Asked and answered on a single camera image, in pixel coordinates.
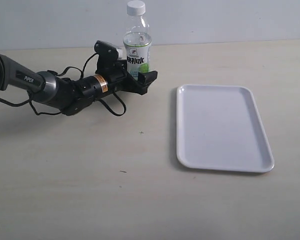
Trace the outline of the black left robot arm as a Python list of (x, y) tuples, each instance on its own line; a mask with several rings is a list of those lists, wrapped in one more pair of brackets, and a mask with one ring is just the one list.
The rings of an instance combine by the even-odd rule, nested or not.
[(12, 103), (0, 98), (0, 102), (10, 107), (21, 107), (29, 104), (35, 108), (34, 102), (58, 110), (59, 114), (73, 116), (89, 107), (94, 102), (100, 102), (111, 114), (120, 116), (104, 101), (113, 95), (126, 109), (126, 104), (117, 92), (127, 92), (144, 95), (149, 86), (157, 79), (158, 72), (140, 73), (134, 79), (126, 70), (127, 61), (120, 59), (117, 50), (107, 49), (96, 51), (98, 56), (97, 69), (94, 75), (74, 81), (65, 74), (69, 68), (58, 74), (47, 70), (33, 72), (11, 58), (0, 54), (0, 91), (5, 91), (11, 85), (23, 89), (28, 99), (21, 103)]

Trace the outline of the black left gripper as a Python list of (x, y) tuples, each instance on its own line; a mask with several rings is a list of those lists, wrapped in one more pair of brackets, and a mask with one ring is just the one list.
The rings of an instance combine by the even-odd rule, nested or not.
[(145, 73), (139, 72), (138, 80), (134, 79), (127, 71), (126, 59), (106, 61), (100, 58), (96, 67), (95, 73), (105, 78), (110, 92), (122, 91), (144, 95), (158, 77), (158, 72), (153, 70)]

